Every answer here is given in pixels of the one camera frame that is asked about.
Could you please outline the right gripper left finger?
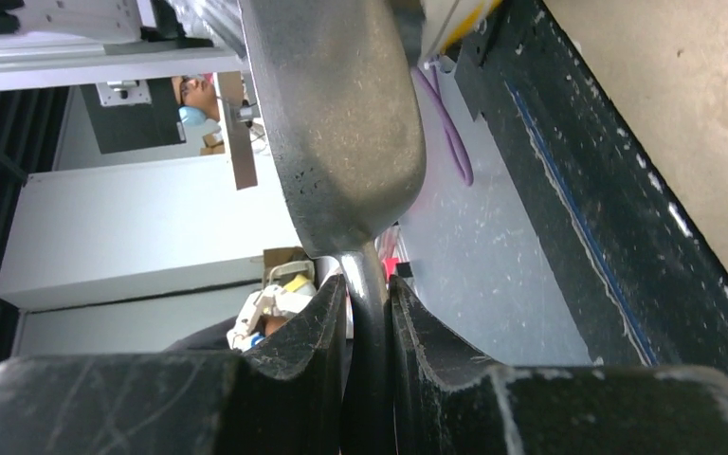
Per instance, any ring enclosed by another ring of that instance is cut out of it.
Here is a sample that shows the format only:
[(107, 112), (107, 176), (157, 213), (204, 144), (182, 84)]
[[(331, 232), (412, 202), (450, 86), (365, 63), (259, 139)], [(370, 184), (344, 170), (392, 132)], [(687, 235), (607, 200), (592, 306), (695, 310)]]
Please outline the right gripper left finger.
[(346, 286), (245, 353), (0, 363), (0, 454), (336, 454)]

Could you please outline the grey metal scoop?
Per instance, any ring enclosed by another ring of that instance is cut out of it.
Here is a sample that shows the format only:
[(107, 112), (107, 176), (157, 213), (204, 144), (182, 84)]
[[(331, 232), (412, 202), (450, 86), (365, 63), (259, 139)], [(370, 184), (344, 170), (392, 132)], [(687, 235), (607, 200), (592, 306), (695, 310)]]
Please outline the grey metal scoop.
[(389, 293), (374, 239), (416, 199), (426, 147), (386, 1), (243, 1), (247, 55), (304, 250), (338, 260), (353, 309), (345, 454), (392, 454)]

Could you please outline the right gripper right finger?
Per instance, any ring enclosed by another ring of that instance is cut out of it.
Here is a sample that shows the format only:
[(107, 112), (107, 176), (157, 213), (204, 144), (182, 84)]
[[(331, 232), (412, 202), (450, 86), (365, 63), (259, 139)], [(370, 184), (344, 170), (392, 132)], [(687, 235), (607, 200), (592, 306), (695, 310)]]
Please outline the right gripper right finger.
[(512, 367), (390, 280), (402, 454), (728, 454), (728, 377), (706, 367)]

